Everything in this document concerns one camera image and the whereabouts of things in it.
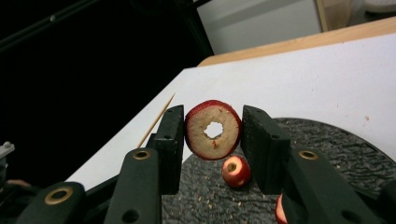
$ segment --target white wall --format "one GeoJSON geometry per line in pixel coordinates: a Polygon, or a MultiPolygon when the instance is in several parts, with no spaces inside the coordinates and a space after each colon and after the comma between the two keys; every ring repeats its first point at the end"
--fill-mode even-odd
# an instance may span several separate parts
{"type": "Polygon", "coordinates": [[[315,0],[212,0],[198,13],[215,54],[321,32],[315,0]]]}

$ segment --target white table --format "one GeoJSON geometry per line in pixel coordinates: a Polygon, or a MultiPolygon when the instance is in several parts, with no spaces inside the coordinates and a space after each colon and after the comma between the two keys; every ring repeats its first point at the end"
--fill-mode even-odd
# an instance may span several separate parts
{"type": "MultiPolygon", "coordinates": [[[[117,175],[165,103],[185,113],[208,99],[265,110],[272,118],[328,123],[396,161],[396,34],[183,70],[66,181],[86,190],[117,175]]],[[[183,161],[190,156],[184,148],[183,161]]]]}

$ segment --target apple flesh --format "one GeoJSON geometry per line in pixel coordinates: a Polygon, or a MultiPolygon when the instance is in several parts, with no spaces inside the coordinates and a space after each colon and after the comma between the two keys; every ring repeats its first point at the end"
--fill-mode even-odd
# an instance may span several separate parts
{"type": "Polygon", "coordinates": [[[186,145],[203,160],[216,161],[231,155],[239,144],[242,121],[235,110],[219,100],[195,106],[185,118],[186,145]],[[212,123],[222,126],[222,133],[209,136],[205,130],[212,123]]]}
{"type": "Polygon", "coordinates": [[[277,197],[276,199],[275,212],[276,212],[277,224],[288,224],[288,221],[286,220],[285,211],[283,210],[283,206],[282,206],[282,194],[280,194],[279,197],[277,197]]]}
{"type": "Polygon", "coordinates": [[[250,167],[244,158],[233,155],[223,163],[221,176],[231,188],[240,188],[250,180],[250,167]]]}

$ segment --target red apple chunk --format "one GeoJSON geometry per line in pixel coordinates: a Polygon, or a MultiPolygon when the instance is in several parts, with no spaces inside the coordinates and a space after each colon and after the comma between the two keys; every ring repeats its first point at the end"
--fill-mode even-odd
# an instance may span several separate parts
{"type": "Polygon", "coordinates": [[[221,175],[231,188],[240,188],[250,180],[251,172],[244,158],[233,155],[222,165],[221,175]]]}
{"type": "Polygon", "coordinates": [[[283,206],[282,206],[282,194],[280,194],[279,197],[277,197],[277,199],[276,199],[275,212],[276,212],[277,224],[287,224],[288,223],[288,221],[286,220],[285,211],[283,210],[283,206]]]}

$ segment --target red apple peel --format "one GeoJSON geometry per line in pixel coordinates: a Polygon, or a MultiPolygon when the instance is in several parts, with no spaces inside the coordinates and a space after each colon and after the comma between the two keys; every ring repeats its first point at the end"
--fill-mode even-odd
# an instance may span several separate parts
{"type": "Polygon", "coordinates": [[[282,206],[282,194],[280,194],[279,197],[277,197],[276,199],[275,213],[277,224],[288,224],[285,211],[283,210],[282,206]]]}

